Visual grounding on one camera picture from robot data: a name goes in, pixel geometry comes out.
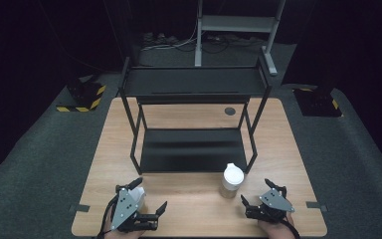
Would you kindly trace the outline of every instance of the dark background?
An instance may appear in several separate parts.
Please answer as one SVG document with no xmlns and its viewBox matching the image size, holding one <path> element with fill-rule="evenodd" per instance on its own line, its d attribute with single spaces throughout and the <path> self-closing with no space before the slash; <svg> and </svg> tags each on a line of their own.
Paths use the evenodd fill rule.
<svg viewBox="0 0 382 239">
<path fill-rule="evenodd" d="M 276 7 L 210 0 L 204 12 L 274 16 Z M 0 163 L 73 76 L 118 72 L 140 33 L 188 39 L 196 8 L 191 0 L 0 0 Z M 327 84 L 338 72 L 332 84 L 382 151 L 382 0 L 287 0 L 276 42 L 298 43 L 284 84 Z"/>
</svg>

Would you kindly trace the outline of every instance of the metal rack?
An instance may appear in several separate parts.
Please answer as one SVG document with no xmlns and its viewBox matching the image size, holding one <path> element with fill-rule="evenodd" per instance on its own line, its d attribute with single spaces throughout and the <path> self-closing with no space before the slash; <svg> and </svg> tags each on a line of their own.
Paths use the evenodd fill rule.
<svg viewBox="0 0 382 239">
<path fill-rule="evenodd" d="M 264 74 L 264 59 L 250 67 L 140 68 L 125 61 L 118 93 L 134 135 L 130 157 L 142 172 L 220 172 L 234 162 L 248 173 L 256 160 L 253 134 L 269 97 L 271 86 Z M 128 98 L 136 98 L 134 121 Z M 253 122 L 247 105 L 250 98 L 262 98 Z M 152 128 L 145 105 L 239 104 L 242 112 L 236 127 Z M 247 125 L 253 155 L 247 163 L 241 127 Z M 144 127 L 140 163 L 135 157 L 138 133 Z"/>
<path fill-rule="evenodd" d="M 197 23 L 197 46 L 195 50 L 196 67 L 202 66 L 201 36 L 203 31 L 229 31 L 229 32 L 258 32 L 270 33 L 268 42 L 262 47 L 263 56 L 272 76 L 278 74 L 272 59 L 271 49 L 275 39 L 276 31 L 281 21 L 282 11 L 286 0 L 279 0 L 279 7 L 275 17 L 242 17 L 242 16 L 215 16 L 203 15 L 203 0 L 198 1 L 198 23 Z"/>
</svg>

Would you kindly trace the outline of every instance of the wooden table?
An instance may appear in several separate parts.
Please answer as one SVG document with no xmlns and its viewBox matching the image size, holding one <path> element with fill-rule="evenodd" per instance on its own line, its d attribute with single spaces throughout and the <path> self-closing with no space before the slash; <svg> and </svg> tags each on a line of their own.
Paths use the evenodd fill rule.
<svg viewBox="0 0 382 239">
<path fill-rule="evenodd" d="M 251 99 L 251 118 L 259 103 L 259 99 Z M 136 106 L 134 100 L 131 100 L 130 105 Z M 239 114 L 234 117 L 226 116 L 223 113 L 226 107 L 239 106 L 148 106 L 145 112 L 147 123 L 154 123 L 153 126 L 176 127 L 184 124 L 201 127 L 202 122 L 206 126 L 236 123 L 234 117 Z M 137 109 L 131 110 L 134 114 L 137 113 Z M 243 141 L 247 145 L 244 131 L 243 128 Z M 306 206 L 306 202 L 316 202 L 316 198 L 280 100 L 268 99 L 255 133 L 255 141 L 259 156 L 233 199 L 220 195 L 222 173 L 219 172 L 143 173 L 140 186 L 146 191 L 145 205 L 148 213 L 154 213 L 164 201 L 168 201 L 166 212 L 159 219 L 158 229 L 147 231 L 143 236 L 266 236 L 257 226 L 256 220 L 246 218 L 245 207 L 239 197 L 243 194 L 250 204 L 259 205 L 259 195 L 269 190 L 265 178 L 276 185 L 286 186 L 287 199 L 295 208 L 292 218 L 301 236 L 324 236 L 327 229 L 321 211 Z M 107 203 L 115 195 L 115 186 L 124 185 L 139 177 L 129 158 L 131 143 L 132 131 L 122 101 L 114 99 L 80 201 L 80 205 L 87 205 L 90 210 L 77 212 L 72 227 L 74 235 L 96 236 Z M 249 147 L 246 148 L 246 154 L 247 152 L 251 155 Z"/>
</svg>

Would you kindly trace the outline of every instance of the black metal shelf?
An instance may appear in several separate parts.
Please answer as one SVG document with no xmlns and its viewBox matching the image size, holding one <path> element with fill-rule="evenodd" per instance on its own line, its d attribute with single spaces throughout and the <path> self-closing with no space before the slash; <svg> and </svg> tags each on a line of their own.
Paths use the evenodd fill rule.
<svg viewBox="0 0 382 239">
<path fill-rule="evenodd" d="M 271 86 L 259 58 L 249 67 L 137 68 L 126 59 L 118 85 L 134 134 L 130 157 L 142 172 L 221 172 L 234 162 L 248 173 L 257 157 L 253 134 Z M 253 122 L 247 112 L 250 98 L 262 98 Z M 133 120 L 127 98 L 139 108 Z M 143 105 L 242 104 L 240 121 L 233 128 L 150 128 Z M 246 123 L 253 155 L 247 162 L 241 127 Z M 135 158 L 140 125 L 144 126 L 141 159 Z"/>
</svg>

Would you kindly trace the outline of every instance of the gray carpet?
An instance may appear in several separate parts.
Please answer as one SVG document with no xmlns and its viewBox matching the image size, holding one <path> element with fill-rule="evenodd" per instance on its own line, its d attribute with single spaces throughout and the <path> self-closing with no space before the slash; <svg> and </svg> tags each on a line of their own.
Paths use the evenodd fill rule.
<svg viewBox="0 0 382 239">
<path fill-rule="evenodd" d="M 302 116 L 291 91 L 296 86 L 281 86 L 294 47 L 274 44 L 272 55 L 279 74 L 270 79 L 272 97 L 282 100 L 315 195 L 327 207 L 324 238 L 382 238 L 382 155 L 338 90 L 332 95 L 344 117 Z M 254 45 L 203 53 L 203 66 L 252 65 L 259 49 L 260 45 Z M 194 53 L 145 51 L 140 63 L 192 66 Z M 0 165 L 0 238 L 76 238 L 71 233 L 75 207 L 118 77 L 100 77 L 106 90 L 94 112 L 58 113 L 56 103 L 68 97 L 63 90 Z"/>
</svg>

